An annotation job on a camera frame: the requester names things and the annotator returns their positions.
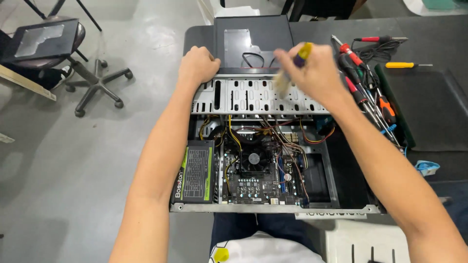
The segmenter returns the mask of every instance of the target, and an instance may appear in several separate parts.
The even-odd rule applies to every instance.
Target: chair base
[[[121,109],[124,107],[124,102],[112,91],[108,90],[106,88],[106,84],[121,76],[125,76],[128,79],[133,78],[133,73],[129,68],[124,68],[109,75],[99,77],[101,69],[107,67],[107,61],[96,59],[94,74],[88,71],[80,62],[71,62],[72,67],[75,69],[77,74],[83,77],[85,80],[66,82],[66,91],[75,92],[76,87],[89,87],[86,91],[86,94],[82,97],[81,101],[75,108],[76,117],[85,116],[86,112],[84,108],[98,90],[104,91],[107,96],[111,97],[115,101],[114,106],[116,108]]]

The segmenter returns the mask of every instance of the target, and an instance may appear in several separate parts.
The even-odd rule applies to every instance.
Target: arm
[[[468,248],[436,194],[360,112],[343,87],[329,46],[314,46],[304,70],[276,55],[292,80],[340,125],[369,186],[406,235],[412,262],[466,262]]]
[[[182,58],[175,91],[141,153],[110,263],[167,261],[169,198],[187,146],[193,95],[219,65],[205,47]]]

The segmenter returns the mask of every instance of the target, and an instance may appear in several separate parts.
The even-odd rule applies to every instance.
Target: gray floor
[[[37,2],[46,13],[55,0]],[[278,14],[284,1],[244,2],[266,15]],[[370,0],[358,18],[409,15],[402,3],[385,2]],[[184,33],[204,23],[194,0],[83,3],[103,33],[73,0],[65,3],[60,15],[78,17],[84,24],[87,35],[80,50],[90,58],[86,65],[92,68],[99,57],[108,61],[106,70],[129,67],[135,78],[122,77],[108,85],[123,99],[123,109],[97,95],[82,119],[73,110],[84,89],[70,94],[60,87],[54,91],[57,102],[13,90],[0,111],[1,132],[16,139],[0,143],[2,263],[107,261],[139,153],[174,89]],[[0,4],[0,27],[5,32],[38,22],[22,0]],[[205,262],[212,215],[170,216],[169,261]]]

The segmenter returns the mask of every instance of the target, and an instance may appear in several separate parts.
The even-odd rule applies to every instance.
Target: motherboard
[[[304,195],[305,180],[298,170],[303,157],[266,137],[255,146],[242,149],[224,144],[224,201],[232,204],[308,205]]]

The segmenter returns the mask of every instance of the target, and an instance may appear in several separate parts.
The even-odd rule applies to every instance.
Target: cpu fan
[[[268,154],[261,148],[252,148],[242,151],[242,173],[265,173],[270,167]]]

